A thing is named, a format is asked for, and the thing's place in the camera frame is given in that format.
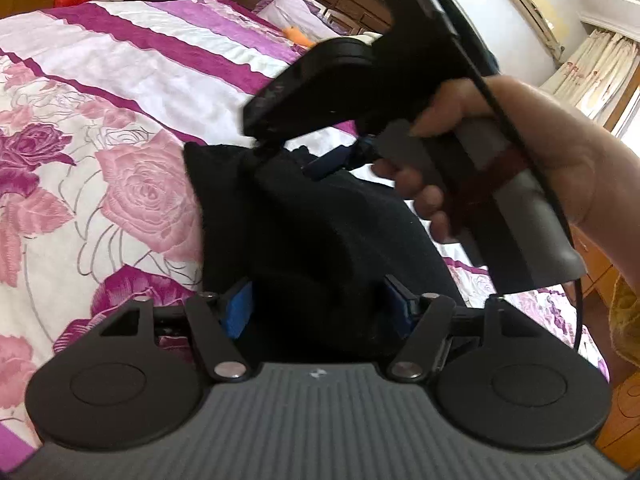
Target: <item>black cloth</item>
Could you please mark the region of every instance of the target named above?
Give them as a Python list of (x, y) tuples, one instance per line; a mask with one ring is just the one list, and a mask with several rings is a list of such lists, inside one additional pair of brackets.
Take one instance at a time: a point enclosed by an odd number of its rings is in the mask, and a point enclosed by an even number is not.
[(300, 148), (256, 167), (245, 148), (184, 147), (202, 206), (204, 290), (224, 293), (244, 276), (254, 283), (255, 313), (238, 341), (249, 361), (395, 354), (402, 341), (381, 301), (386, 274), (414, 294), (463, 304), (419, 219), (392, 188), (347, 171), (313, 182), (301, 167), (314, 159)]

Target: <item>gray ribbed surface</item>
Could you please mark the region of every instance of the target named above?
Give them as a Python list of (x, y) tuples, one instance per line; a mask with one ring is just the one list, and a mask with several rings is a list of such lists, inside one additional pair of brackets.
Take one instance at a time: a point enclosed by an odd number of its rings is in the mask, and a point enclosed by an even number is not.
[(385, 381), (372, 365), (321, 368), (327, 374), (315, 378), (316, 366), (265, 365), (254, 380), (215, 387), (194, 418), (155, 443), (103, 454), (47, 444), (11, 478), (624, 478), (587, 445), (529, 456), (475, 442), (450, 426), (418, 386)]

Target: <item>finger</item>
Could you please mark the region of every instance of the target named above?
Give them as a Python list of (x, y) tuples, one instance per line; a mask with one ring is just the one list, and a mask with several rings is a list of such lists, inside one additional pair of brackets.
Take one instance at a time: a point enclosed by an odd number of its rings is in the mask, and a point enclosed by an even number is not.
[(442, 209), (444, 194), (437, 186), (425, 187), (415, 197), (414, 209), (420, 218), (428, 220), (436, 212)]
[(393, 180), (396, 176), (396, 173), (398, 172), (398, 168), (396, 168), (391, 162), (386, 160), (386, 158), (379, 158), (371, 166), (371, 171), (373, 171), (373, 173), (380, 178)]
[(451, 237), (449, 217), (444, 211), (437, 211), (431, 216), (429, 231), (431, 237), (439, 244), (450, 244), (455, 241)]
[(403, 168), (396, 173), (396, 192), (406, 200), (420, 193), (423, 185), (420, 171)]
[(430, 106), (415, 120), (411, 133), (417, 137), (443, 134), (465, 117), (487, 115), (492, 115), (492, 110), (471, 79), (445, 81), (434, 94)]

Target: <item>floral bedspread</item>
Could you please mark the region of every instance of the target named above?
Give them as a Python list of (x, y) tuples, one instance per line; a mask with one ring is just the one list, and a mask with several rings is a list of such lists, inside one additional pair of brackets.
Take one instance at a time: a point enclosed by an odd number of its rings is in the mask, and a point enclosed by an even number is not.
[[(198, 289), (200, 214), (182, 144), (249, 146), (242, 104), (297, 56), (279, 31), (216, 0), (0, 20), (0, 420), (23, 440), (38, 445), (24, 389), (53, 352), (133, 296), (176, 304)], [(319, 155), (351, 142), (338, 125), (291, 147)], [(440, 249), (481, 306), (486, 273)], [(571, 342), (561, 289), (514, 302)], [(583, 341), (606, 374), (587, 330)]]

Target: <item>black circular pad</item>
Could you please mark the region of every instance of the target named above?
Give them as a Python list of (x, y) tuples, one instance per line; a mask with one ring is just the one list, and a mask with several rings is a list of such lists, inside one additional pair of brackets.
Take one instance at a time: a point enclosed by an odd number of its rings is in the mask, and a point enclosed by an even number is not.
[(511, 404), (538, 408), (556, 402), (566, 393), (562, 374), (542, 365), (509, 365), (495, 371), (495, 393)]
[(103, 363), (78, 372), (71, 379), (71, 391), (87, 404), (112, 406), (138, 396), (145, 383), (145, 373), (135, 366)]
[(100, 337), (80, 340), (38, 370), (25, 403), (42, 438), (117, 450), (175, 430), (201, 394), (196, 370), (152, 340)]
[(465, 433), (507, 449), (557, 449), (595, 436), (610, 409), (600, 371), (559, 351), (555, 341), (505, 341), (444, 368), (436, 384), (444, 415)]

